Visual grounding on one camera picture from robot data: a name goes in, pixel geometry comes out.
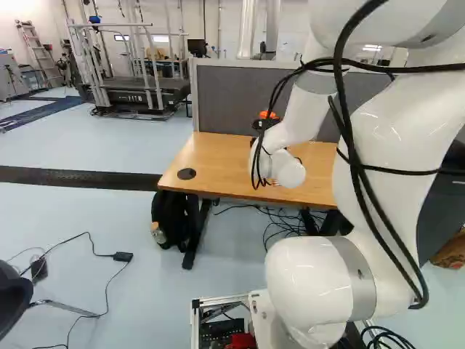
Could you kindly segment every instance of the black chair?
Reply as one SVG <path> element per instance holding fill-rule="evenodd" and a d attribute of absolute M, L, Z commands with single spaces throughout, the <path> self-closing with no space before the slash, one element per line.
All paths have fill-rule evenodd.
<path fill-rule="evenodd" d="M 16 269 L 0 260 L 0 340 L 7 335 L 27 309 L 37 305 L 48 305 L 83 316 L 97 316 L 96 313 L 53 300 L 31 302 L 33 293 L 32 281 L 20 277 Z"/>

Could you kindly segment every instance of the desk leg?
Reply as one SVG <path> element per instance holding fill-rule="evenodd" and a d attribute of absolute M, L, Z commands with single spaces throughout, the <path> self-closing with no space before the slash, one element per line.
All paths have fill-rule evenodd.
<path fill-rule="evenodd" d="M 344 216 L 337 209 L 330 209 L 321 225 L 319 236 L 335 236 L 339 231 Z"/>
<path fill-rule="evenodd" d="M 315 219 L 310 214 L 309 208 L 305 207 L 304 209 L 300 210 L 300 215 L 302 220 L 304 221 L 305 230 L 308 236 L 318 236 L 318 230 L 315 227 Z"/>
<path fill-rule="evenodd" d="M 185 103 L 186 103 L 186 117 L 192 118 L 192 116 L 189 115 L 189 100 L 187 99 L 187 97 L 185 99 Z"/>
<path fill-rule="evenodd" d="M 211 200 L 202 200 L 202 207 L 198 209 L 198 196 L 193 194 L 187 195 L 187 217 L 189 220 L 190 240 L 187 244 L 182 268 L 191 270 L 194 266 L 195 254 L 200 243 L 205 221 L 209 215 Z"/>

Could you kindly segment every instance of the gray partition panel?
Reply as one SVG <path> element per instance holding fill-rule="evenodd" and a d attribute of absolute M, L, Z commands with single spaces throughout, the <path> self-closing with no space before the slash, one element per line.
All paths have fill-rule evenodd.
<path fill-rule="evenodd" d="M 251 123 L 260 111 L 267 110 L 273 87 L 290 72 L 291 69 L 198 65 L 199 131 L 256 135 Z M 345 81 L 347 102 L 353 112 L 383 90 L 390 79 L 384 74 L 348 73 Z M 288 83 L 276 104 L 275 112 L 281 117 L 286 111 L 293 82 Z M 317 140 L 339 141 L 339 131 L 331 112 L 326 116 Z"/>

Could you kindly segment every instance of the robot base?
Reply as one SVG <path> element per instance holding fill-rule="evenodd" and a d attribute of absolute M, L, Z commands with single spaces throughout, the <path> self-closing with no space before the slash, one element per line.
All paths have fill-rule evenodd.
<path fill-rule="evenodd" d="M 343 323 L 315 326 L 304 334 L 286 327 L 276 315 L 266 289 L 252 291 L 248 294 L 248 301 L 258 348 L 328 349 L 341 338 L 347 325 Z"/>

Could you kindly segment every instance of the light blue floor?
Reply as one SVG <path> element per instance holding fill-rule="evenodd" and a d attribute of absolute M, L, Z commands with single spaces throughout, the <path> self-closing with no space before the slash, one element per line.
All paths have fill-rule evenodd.
<path fill-rule="evenodd" d="M 73 92 L 56 89 L 41 95 L 67 93 Z M 18 103 L 16 108 L 30 107 Z M 99 119 L 89 115 L 90 109 L 92 105 L 80 105 L 0 135 L 0 165 L 163 173 L 193 130 L 184 110 L 167 122 L 146 122 Z M 0 109 L 0 119 L 4 115 Z M 188 348 L 192 298 L 264 286 L 262 233 L 267 217 L 253 209 L 211 216 L 195 267 L 187 272 L 180 267 L 179 252 L 160 250 L 150 236 L 152 196 L 0 183 L 1 258 L 30 246 L 48 247 L 86 230 L 97 252 L 135 255 L 110 287 L 109 314 L 77 326 L 70 349 Z M 13 264 L 23 268 L 35 253 Z M 83 237 L 51 254 L 49 278 L 37 286 L 35 298 L 104 311 L 105 284 L 120 266 L 92 256 Z M 423 271 L 431 292 L 427 308 L 376 323 L 405 335 L 418 349 L 463 348 L 465 269 L 427 265 Z M 50 308 L 29 310 L 0 349 L 61 343 L 75 318 Z"/>
<path fill-rule="evenodd" d="M 49 89 L 48 91 L 43 91 L 36 93 L 34 97 L 54 97 L 54 98 L 64 98 L 66 96 L 79 96 L 77 89 L 73 87 L 57 87 L 55 89 Z"/>
<path fill-rule="evenodd" d="M 86 230 L 97 253 L 134 253 L 134 261 L 110 288 L 109 314 L 84 320 L 73 334 L 72 349 L 188 348 L 192 298 L 264 286 L 262 231 L 268 218 L 253 209 L 211 216 L 195 267 L 184 271 L 182 255 L 160 250 L 150 235 L 151 193 L 3 183 L 0 195 L 8 198 L 0 201 L 0 255 L 5 258 Z M 51 253 L 49 278 L 36 287 L 34 298 L 104 311 L 105 284 L 121 264 L 94 257 L 90 248 L 82 237 Z M 35 253 L 11 263 L 24 268 Z M 75 318 L 49 308 L 29 310 L 0 348 L 60 343 Z"/>
<path fill-rule="evenodd" d="M 38 95 L 62 96 L 57 90 Z M 104 119 L 91 109 L 78 105 L 0 135 L 0 164 L 162 174 L 193 132 L 184 107 L 156 122 Z"/>
<path fill-rule="evenodd" d="M 12 100 L 0 103 L 0 120 L 53 102 L 42 100 Z"/>

